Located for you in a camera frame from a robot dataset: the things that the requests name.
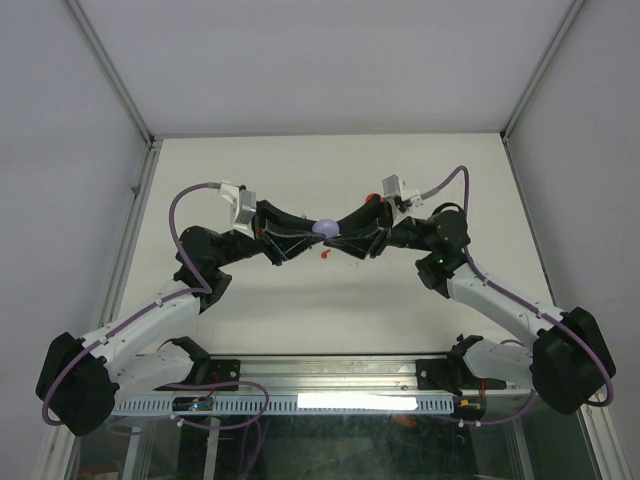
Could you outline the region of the purple round charging case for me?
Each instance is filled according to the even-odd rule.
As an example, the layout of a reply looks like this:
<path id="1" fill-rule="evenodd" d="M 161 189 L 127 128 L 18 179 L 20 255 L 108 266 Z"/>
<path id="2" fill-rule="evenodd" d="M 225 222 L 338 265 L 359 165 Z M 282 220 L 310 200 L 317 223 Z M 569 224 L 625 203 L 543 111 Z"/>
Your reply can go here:
<path id="1" fill-rule="evenodd" d="M 332 219 L 321 219 L 313 224 L 312 232 L 322 235 L 325 239 L 332 239 L 340 234 L 340 225 Z"/>

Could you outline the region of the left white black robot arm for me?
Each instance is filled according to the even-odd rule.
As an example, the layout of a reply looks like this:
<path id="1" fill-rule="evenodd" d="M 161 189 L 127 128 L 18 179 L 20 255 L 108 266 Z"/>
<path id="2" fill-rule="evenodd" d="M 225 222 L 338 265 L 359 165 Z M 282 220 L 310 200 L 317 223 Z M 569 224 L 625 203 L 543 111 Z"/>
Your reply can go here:
<path id="1" fill-rule="evenodd" d="M 36 384 L 46 424 L 84 436 L 118 404 L 151 390 L 210 387 L 210 354 L 170 331 L 221 299 L 232 280 L 223 267 L 257 255 L 280 266 L 326 238 L 315 222 L 266 201 L 244 231 L 191 226 L 172 235 L 180 267 L 155 295 L 100 329 L 80 337 L 65 332 L 51 342 Z"/>

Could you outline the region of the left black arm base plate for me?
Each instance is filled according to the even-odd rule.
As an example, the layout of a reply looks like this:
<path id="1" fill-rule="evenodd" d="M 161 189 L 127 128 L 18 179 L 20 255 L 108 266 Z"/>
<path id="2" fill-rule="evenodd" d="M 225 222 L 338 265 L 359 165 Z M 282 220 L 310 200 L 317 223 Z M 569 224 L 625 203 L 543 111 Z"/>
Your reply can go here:
<path id="1" fill-rule="evenodd" d="M 197 361 L 187 378 L 177 383 L 177 387 L 161 386 L 156 391 L 183 390 L 185 385 L 197 386 L 201 390 L 237 391 L 236 385 L 214 388 L 214 384 L 237 381 L 241 377 L 241 361 L 239 359 L 221 359 L 211 357 L 208 360 Z"/>

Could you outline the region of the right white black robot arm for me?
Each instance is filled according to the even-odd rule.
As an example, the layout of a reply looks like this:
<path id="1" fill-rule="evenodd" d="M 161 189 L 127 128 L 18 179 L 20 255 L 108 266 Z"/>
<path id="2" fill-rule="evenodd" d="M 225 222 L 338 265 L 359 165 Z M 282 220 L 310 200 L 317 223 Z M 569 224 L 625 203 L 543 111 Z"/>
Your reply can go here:
<path id="1" fill-rule="evenodd" d="M 511 334 L 507 343 L 482 336 L 460 337 L 448 353 L 448 378 L 469 387 L 485 378 L 530 389 L 558 413 L 613 400 L 616 367 L 586 310 L 564 311 L 527 299 L 483 272 L 468 252 L 465 210 L 455 203 L 436 208 L 427 219 L 393 218 L 391 205 L 373 196 L 340 221 L 321 220 L 313 232 L 328 247 L 357 258 L 374 258 L 386 248 L 426 252 L 415 267 L 423 285 L 484 315 Z"/>

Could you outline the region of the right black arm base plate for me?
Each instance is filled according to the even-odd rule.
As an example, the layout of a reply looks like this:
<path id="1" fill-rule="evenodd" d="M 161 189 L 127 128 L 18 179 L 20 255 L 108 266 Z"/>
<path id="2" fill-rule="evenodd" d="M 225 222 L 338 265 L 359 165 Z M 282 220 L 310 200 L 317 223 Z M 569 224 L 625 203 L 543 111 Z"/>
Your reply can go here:
<path id="1" fill-rule="evenodd" d="M 417 387 L 421 391 L 445 390 L 461 395 L 464 390 L 505 390 L 507 383 L 494 378 L 481 379 L 471 373 L 463 360 L 421 358 L 415 361 Z"/>

